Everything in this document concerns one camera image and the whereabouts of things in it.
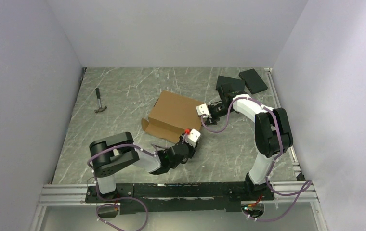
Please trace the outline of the aluminium frame rail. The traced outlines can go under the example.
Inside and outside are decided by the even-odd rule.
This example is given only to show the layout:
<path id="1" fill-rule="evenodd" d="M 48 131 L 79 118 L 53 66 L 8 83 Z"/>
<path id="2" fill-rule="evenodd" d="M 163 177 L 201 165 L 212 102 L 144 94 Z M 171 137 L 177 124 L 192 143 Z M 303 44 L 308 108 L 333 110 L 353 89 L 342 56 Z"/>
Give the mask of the aluminium frame rail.
<path id="1" fill-rule="evenodd" d="M 86 205 L 88 187 L 81 184 L 47 184 L 39 196 L 41 206 L 79 206 Z"/>

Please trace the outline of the small black hammer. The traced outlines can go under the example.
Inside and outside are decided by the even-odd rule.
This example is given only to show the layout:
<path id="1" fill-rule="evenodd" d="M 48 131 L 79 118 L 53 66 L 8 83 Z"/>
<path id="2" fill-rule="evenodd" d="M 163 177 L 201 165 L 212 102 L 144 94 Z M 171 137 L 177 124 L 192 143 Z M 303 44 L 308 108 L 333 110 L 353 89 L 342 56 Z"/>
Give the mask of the small black hammer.
<path id="1" fill-rule="evenodd" d="M 99 88 L 95 89 L 95 93 L 96 93 L 97 102 L 98 102 L 98 109 L 95 109 L 94 112 L 97 114 L 97 113 L 101 113 L 101 112 L 105 111 L 107 109 L 107 106 L 102 105 L 101 94 L 100 94 Z"/>

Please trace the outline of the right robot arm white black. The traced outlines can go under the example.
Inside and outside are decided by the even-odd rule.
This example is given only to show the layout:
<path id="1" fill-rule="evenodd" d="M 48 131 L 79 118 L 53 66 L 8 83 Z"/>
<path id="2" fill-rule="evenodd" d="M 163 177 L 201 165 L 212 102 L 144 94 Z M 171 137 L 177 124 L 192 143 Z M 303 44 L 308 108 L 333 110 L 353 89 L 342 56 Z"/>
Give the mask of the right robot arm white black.
<path id="1" fill-rule="evenodd" d="M 220 100 L 196 107 L 202 124 L 216 124 L 220 117 L 239 113 L 254 122 L 257 157 L 245 177 L 245 196 L 255 200 L 268 188 L 271 172 L 279 157 L 293 145 L 288 115 L 283 108 L 268 107 L 245 91 L 233 90 L 231 84 L 217 88 Z"/>

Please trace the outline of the brown cardboard box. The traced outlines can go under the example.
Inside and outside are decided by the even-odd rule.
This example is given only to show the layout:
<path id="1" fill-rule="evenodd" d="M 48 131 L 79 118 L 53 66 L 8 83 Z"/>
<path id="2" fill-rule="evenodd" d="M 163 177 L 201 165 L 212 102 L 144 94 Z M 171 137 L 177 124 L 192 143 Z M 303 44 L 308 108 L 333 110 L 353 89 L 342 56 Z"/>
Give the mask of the brown cardboard box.
<path id="1" fill-rule="evenodd" d="M 141 119 L 142 130 L 157 138 L 177 143 L 186 129 L 201 129 L 196 107 L 202 104 L 198 100 L 162 91 L 147 119 Z"/>

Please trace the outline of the black foam block far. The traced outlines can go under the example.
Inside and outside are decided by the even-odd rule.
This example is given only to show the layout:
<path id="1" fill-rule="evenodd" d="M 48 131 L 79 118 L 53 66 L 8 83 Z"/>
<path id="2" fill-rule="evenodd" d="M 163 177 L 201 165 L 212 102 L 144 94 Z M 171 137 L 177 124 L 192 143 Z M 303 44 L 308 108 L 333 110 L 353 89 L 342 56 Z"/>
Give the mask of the black foam block far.
<path id="1" fill-rule="evenodd" d="M 255 69 L 239 72 L 238 75 L 245 82 L 245 86 L 251 94 L 257 94 L 268 89 L 268 86 Z"/>

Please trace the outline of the black foam block near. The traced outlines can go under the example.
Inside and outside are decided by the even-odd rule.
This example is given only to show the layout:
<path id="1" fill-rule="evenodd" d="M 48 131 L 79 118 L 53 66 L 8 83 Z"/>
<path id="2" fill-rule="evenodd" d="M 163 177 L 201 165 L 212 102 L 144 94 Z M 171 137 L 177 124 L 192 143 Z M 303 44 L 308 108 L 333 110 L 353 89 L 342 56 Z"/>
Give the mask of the black foam block near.
<path id="1" fill-rule="evenodd" d="M 234 91 L 244 91 L 245 82 L 241 79 L 218 75 L 215 90 L 221 85 L 230 84 Z"/>

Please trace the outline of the black foam block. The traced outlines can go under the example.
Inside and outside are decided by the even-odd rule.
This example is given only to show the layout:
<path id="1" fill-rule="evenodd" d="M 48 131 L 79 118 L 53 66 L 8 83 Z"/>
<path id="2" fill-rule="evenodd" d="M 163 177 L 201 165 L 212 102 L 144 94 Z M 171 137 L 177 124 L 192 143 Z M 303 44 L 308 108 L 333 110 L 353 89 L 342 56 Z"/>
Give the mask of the black foam block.
<path id="1" fill-rule="evenodd" d="M 244 91 L 245 82 L 241 79 L 218 75 L 215 90 L 221 85 L 230 84 L 234 91 Z"/>
<path id="2" fill-rule="evenodd" d="M 239 72 L 238 75 L 245 82 L 245 86 L 251 94 L 257 94 L 268 89 L 268 86 L 255 69 Z"/>

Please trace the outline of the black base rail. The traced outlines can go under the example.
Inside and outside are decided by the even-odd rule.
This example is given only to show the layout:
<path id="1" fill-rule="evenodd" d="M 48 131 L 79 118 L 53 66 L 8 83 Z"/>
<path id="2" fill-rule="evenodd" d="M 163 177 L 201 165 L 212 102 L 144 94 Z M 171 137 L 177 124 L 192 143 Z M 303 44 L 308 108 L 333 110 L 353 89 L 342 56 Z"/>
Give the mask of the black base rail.
<path id="1" fill-rule="evenodd" d="M 262 186 L 249 189 L 245 182 L 198 183 L 120 183 L 116 191 L 98 197 L 96 187 L 88 186 L 85 202 L 88 204 L 119 203 L 120 214 L 138 212 L 177 212 L 224 210 L 239 212 L 246 203 L 257 200 L 272 201 L 274 194 Z"/>

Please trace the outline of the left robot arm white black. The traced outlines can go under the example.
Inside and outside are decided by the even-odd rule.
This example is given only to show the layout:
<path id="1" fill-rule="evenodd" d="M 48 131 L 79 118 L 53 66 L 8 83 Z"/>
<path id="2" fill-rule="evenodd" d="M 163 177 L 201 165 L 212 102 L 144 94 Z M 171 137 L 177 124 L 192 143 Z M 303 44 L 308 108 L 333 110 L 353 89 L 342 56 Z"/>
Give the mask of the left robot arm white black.
<path id="1" fill-rule="evenodd" d="M 194 156 L 200 138 L 198 130 L 187 129 L 171 147 L 153 144 L 153 152 L 135 144 L 130 132 L 92 142 L 89 145 L 91 158 L 87 165 L 98 186 L 98 196 L 105 202 L 113 201 L 117 196 L 115 173 L 130 165 L 142 168 L 149 174 L 160 175 L 185 164 Z"/>

